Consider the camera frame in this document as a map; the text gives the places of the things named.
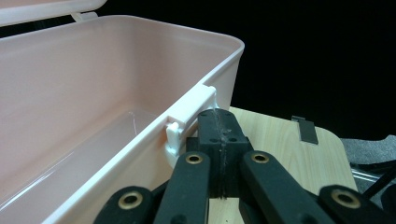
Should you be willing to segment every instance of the wooden table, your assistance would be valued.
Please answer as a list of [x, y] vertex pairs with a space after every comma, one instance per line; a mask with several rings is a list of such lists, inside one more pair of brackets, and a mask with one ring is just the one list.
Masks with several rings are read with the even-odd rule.
[[[298, 123], [230, 107], [255, 150], [272, 154], [310, 192], [333, 184], [357, 189], [344, 145], [333, 133], [316, 127], [318, 145], [300, 141]], [[238, 199], [211, 199], [209, 223], [244, 223]]]

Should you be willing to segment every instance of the black plastic linkage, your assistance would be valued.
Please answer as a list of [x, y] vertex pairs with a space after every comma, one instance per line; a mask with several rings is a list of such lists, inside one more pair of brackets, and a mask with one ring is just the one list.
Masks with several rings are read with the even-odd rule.
[[212, 161], [210, 198], [239, 197], [239, 162], [253, 150], [233, 113], [209, 109], [198, 115], [198, 137], [187, 138], [187, 151], [204, 152]]
[[207, 223], [210, 159], [201, 152], [186, 152], [177, 159], [154, 219], [164, 223]]
[[246, 200], [240, 198], [238, 208], [245, 224], [269, 223], [256, 201], [246, 202]]
[[377, 179], [370, 188], [363, 192], [363, 195], [367, 198], [372, 198], [381, 189], [383, 189], [387, 184], [390, 183], [396, 177], [396, 164], [393, 164], [390, 169], [388, 169], [379, 179]]
[[396, 219], [396, 184], [387, 187], [381, 195], [384, 211]]
[[107, 200], [94, 224], [151, 223], [151, 191], [140, 187], [120, 189]]
[[322, 188], [318, 203], [337, 223], [396, 223], [395, 219], [368, 198], [344, 186]]
[[[268, 223], [334, 223], [271, 154], [246, 153], [241, 172], [248, 186], [244, 191], [251, 191]], [[245, 195], [240, 200], [251, 202]]]

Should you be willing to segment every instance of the screw hole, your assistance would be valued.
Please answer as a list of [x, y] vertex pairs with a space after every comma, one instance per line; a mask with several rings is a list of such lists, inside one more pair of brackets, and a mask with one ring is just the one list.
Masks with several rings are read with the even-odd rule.
[[198, 155], [190, 155], [186, 158], [186, 161], [189, 164], [198, 164], [198, 163], [201, 163], [202, 160], [203, 160], [202, 157], [200, 157]]
[[119, 207], [124, 210], [136, 208], [143, 202], [143, 195], [138, 191], [123, 194], [119, 199]]
[[251, 159], [253, 159], [255, 162], [257, 162], [257, 163], [266, 163], [266, 162], [268, 162], [270, 159], [268, 158], [268, 157], [266, 157], [265, 155], [263, 155], [263, 154], [258, 154], [258, 153], [256, 153], [256, 154], [252, 154], [251, 155]]
[[347, 208], [356, 209], [361, 207], [359, 199], [346, 190], [334, 189], [332, 191], [332, 199]]

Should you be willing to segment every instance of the box lid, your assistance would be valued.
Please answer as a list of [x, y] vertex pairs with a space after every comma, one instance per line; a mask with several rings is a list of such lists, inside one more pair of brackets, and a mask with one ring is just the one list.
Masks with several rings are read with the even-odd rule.
[[95, 10], [106, 0], [1, 0], [0, 27]]

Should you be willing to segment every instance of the gray fabric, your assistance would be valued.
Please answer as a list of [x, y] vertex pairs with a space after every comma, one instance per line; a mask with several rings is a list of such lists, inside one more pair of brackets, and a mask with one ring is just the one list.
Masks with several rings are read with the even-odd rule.
[[[396, 160], [396, 135], [389, 135], [380, 141], [365, 141], [360, 139], [341, 138], [349, 162], [370, 164], [382, 161]], [[363, 193], [373, 185], [373, 182], [355, 178], [358, 191]], [[372, 197], [371, 201], [382, 208], [381, 195], [385, 189]]]

